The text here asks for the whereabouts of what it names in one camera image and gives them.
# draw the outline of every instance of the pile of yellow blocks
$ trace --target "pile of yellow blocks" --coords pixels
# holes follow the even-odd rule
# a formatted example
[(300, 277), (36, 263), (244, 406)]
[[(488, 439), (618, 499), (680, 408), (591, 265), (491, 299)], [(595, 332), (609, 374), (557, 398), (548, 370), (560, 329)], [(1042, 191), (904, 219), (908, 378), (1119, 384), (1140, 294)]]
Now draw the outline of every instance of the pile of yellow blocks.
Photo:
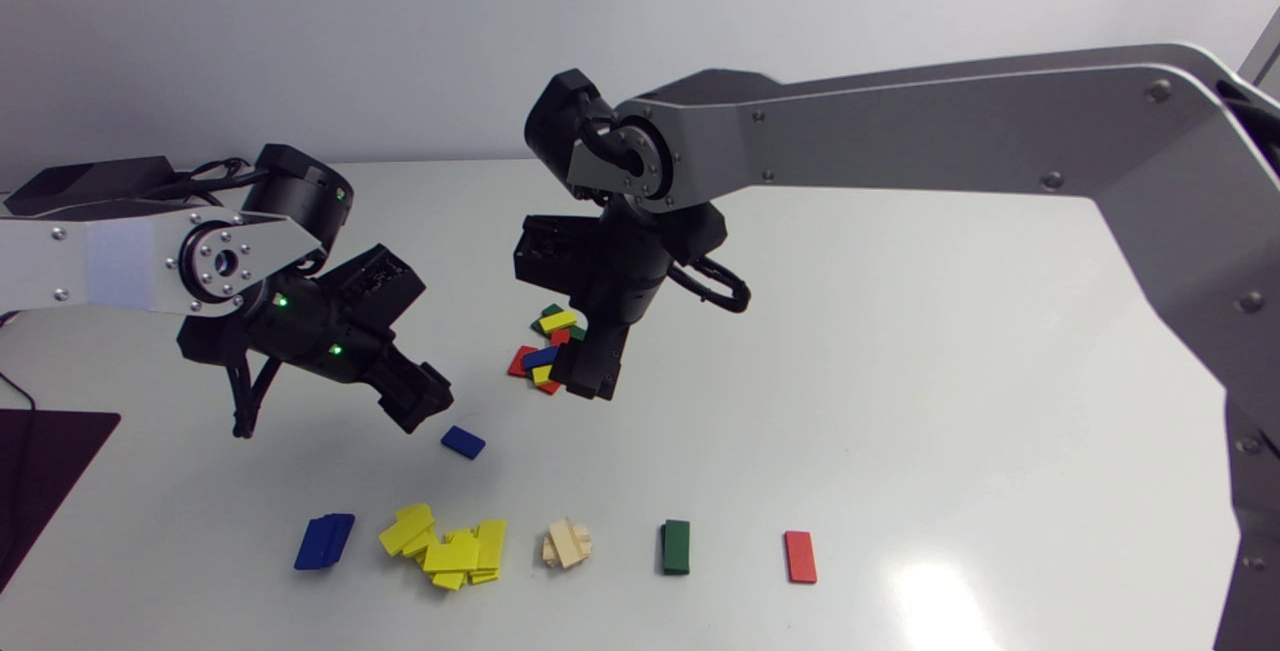
[(426, 504), (413, 504), (396, 512), (396, 523), (378, 535), (389, 556), (413, 559), (429, 574), (431, 583), (449, 591), (497, 581), (502, 570), (502, 544), (507, 522), (485, 519), (475, 528), (460, 528), (435, 535), (435, 517)]

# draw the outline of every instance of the white table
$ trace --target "white table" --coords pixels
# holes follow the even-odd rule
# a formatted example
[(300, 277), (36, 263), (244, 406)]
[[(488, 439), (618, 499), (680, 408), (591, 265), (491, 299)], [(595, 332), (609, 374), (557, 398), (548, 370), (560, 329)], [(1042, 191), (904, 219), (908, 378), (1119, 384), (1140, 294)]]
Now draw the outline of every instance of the white table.
[[(284, 368), (232, 437), (179, 318), (61, 310), (0, 333), (50, 409), (123, 422), (0, 596), (0, 648), (1207, 648), (1234, 563), (1222, 390), (1143, 302), (1092, 205), (745, 191), (714, 255), (745, 315), (667, 285), (613, 402), (504, 370), (563, 299), (512, 276), (525, 214), (594, 214), (538, 162), (340, 168), (338, 260), (429, 285), (397, 324), (457, 402), (406, 436), (366, 386)], [(6, 400), (19, 408), (17, 396)], [(458, 423), (489, 445), (439, 445)], [(375, 536), (508, 519), (499, 582), (434, 588)], [(357, 515), (292, 569), (307, 519)], [(538, 560), (562, 515), (595, 555)], [(692, 573), (655, 570), (692, 522)], [(813, 532), (817, 586), (781, 535)]]

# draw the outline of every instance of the bolt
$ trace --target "bolt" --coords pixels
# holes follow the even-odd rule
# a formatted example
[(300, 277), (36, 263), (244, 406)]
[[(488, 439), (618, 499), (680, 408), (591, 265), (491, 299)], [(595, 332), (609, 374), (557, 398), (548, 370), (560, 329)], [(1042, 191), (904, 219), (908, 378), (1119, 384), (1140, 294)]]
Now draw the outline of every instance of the bolt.
[(1248, 294), (1240, 295), (1235, 299), (1235, 310), (1245, 315), (1256, 315), (1261, 312), (1262, 306), (1266, 306), (1267, 301), (1263, 299), (1262, 294), (1258, 292), (1248, 292)]
[(1167, 78), (1157, 78), (1147, 86), (1147, 100), (1152, 104), (1165, 104), (1174, 95), (1174, 84)]

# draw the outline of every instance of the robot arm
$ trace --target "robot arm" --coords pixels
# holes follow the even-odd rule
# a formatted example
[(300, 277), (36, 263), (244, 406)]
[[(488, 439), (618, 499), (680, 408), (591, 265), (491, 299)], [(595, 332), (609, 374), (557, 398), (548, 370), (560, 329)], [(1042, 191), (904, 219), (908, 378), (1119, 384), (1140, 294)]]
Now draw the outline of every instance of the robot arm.
[[(516, 251), (517, 278), (570, 292), (588, 315), (585, 340), (552, 372), (585, 396), (612, 395), (626, 327), (669, 269), (724, 239), (717, 196), (840, 185), (1096, 201), (1157, 315), (1228, 391), (1242, 563), (1217, 648), (1280, 634), (1267, 605), (1280, 584), (1261, 573), (1267, 559), (1280, 565), (1280, 313), (1270, 308), (1280, 295), (1280, 107), (1216, 59), (1162, 45), (794, 84), (701, 72), (616, 110), (566, 72), (525, 133), (572, 194), (605, 206), (590, 255), (563, 253), (571, 224), (545, 217), (526, 219)], [(650, 244), (612, 240), (600, 231), (612, 217)], [(745, 306), (745, 286), (719, 279)], [(630, 313), (603, 313), (608, 340), (594, 340), (593, 312), (617, 306)]]

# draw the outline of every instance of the blue block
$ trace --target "blue block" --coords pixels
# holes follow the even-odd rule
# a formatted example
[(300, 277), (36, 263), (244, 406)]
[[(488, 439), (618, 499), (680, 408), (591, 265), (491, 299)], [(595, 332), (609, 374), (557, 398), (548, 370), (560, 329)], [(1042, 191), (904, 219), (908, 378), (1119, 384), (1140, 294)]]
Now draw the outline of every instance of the blue block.
[(356, 524), (356, 515), (352, 514), (320, 515), (319, 519), (307, 522), (307, 532), (302, 535), (302, 546), (293, 560), (293, 568), (312, 570), (337, 564), (347, 546), (352, 524)]
[(535, 350), (531, 354), (526, 354), (525, 361), (521, 361), (521, 365), (525, 370), (552, 365), (552, 361), (556, 359), (556, 352), (558, 349), (559, 347), (545, 347), (545, 349)]
[(444, 443), (445, 446), (468, 459), (475, 459), (480, 455), (480, 450), (484, 449), (484, 437), (479, 437), (476, 434), (467, 434), (458, 427), (449, 428), (444, 434), (444, 437), (440, 437), (440, 443)]

